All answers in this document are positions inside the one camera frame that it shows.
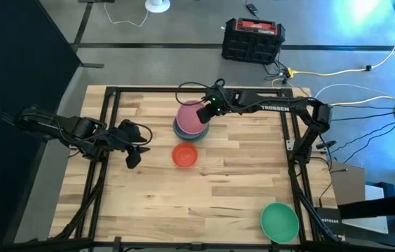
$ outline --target battery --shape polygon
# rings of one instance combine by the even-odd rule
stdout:
[[[271,64],[285,41],[281,24],[235,18],[226,22],[222,56],[227,60]]]

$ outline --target wooden tabletop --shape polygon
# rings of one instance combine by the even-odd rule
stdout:
[[[99,118],[105,89],[88,87],[81,116]],[[299,89],[293,91],[295,96],[303,96]],[[179,97],[201,96],[186,93]],[[126,168],[126,153],[110,154],[95,239],[113,241],[120,236],[125,242],[270,243],[260,227],[261,210],[271,202],[294,208],[279,113],[212,118],[208,135],[195,143],[199,155],[195,165],[178,169],[171,158],[173,147],[181,142],[172,129],[177,109],[174,93],[122,93],[117,123],[127,118],[145,124],[153,130],[153,140],[148,145],[151,150],[142,154],[135,169]],[[305,125],[300,121],[299,126],[303,132]],[[141,133],[148,137],[144,129]],[[88,163],[80,155],[70,158],[50,236],[59,233],[78,210]],[[313,202],[318,205],[320,194],[331,183],[328,167],[321,160],[312,160],[307,170]],[[332,188],[322,202],[325,207],[336,206]],[[303,206],[302,210],[305,233],[311,239],[307,212]],[[298,242],[295,238],[291,244]]]

